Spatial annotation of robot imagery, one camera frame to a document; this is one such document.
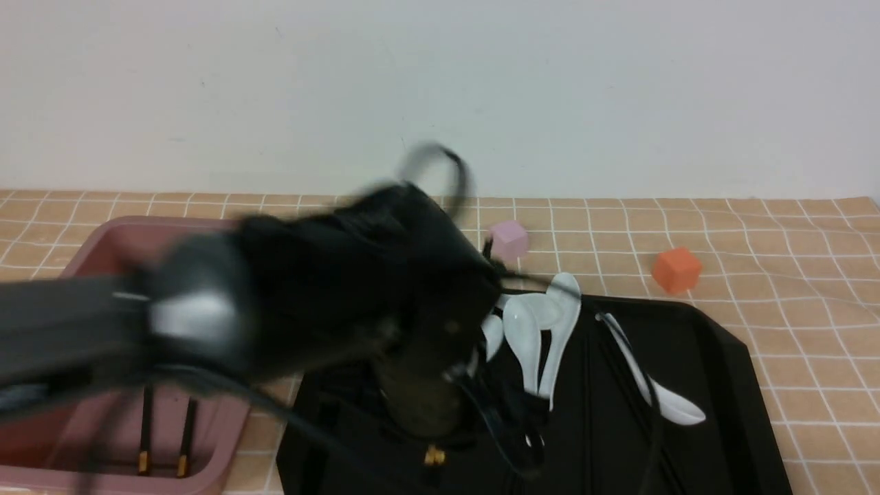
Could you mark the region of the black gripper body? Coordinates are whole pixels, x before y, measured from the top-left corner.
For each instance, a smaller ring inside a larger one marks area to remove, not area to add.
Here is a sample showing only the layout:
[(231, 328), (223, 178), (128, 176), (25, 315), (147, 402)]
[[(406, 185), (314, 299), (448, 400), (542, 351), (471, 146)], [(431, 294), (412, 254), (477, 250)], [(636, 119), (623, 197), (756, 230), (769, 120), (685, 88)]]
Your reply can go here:
[(502, 291), (496, 268), (460, 232), (453, 209), (412, 183), (344, 203), (330, 222), (354, 251), (334, 357), (371, 364), (388, 415), (408, 435), (453, 435), (466, 412), (456, 379)]

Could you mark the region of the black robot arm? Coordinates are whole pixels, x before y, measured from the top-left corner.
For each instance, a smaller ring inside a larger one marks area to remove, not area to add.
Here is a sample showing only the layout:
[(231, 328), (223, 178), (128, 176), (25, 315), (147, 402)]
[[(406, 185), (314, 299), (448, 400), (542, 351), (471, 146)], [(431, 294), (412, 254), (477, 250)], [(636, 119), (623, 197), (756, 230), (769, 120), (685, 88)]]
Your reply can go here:
[(145, 267), (2, 284), (2, 417), (163, 364), (255, 383), (370, 360), (399, 428), (443, 437), (464, 417), (446, 374), (472, 359), (501, 291), (452, 210), (412, 184), (298, 219), (244, 217)]

